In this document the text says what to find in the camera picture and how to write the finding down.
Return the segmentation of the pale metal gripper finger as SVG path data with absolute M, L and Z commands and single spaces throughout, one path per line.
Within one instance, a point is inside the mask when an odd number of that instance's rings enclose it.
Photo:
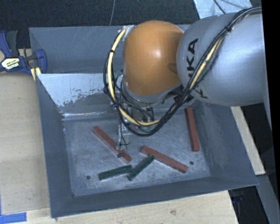
M 117 139 L 117 143 L 116 143 L 116 149 L 118 151 L 118 154 L 117 154 L 117 157 L 120 157 L 120 156 L 123 156 L 124 155 L 124 152 L 122 151 L 122 129 L 121 129 L 121 124 L 118 125 L 118 132 L 117 132 L 117 135 L 118 135 L 118 139 Z
M 130 135 L 129 135 L 129 131 L 125 125 L 122 125 L 122 135 L 123 135 L 123 141 L 125 144 L 125 148 L 127 150 L 129 147 L 129 144 L 130 144 Z

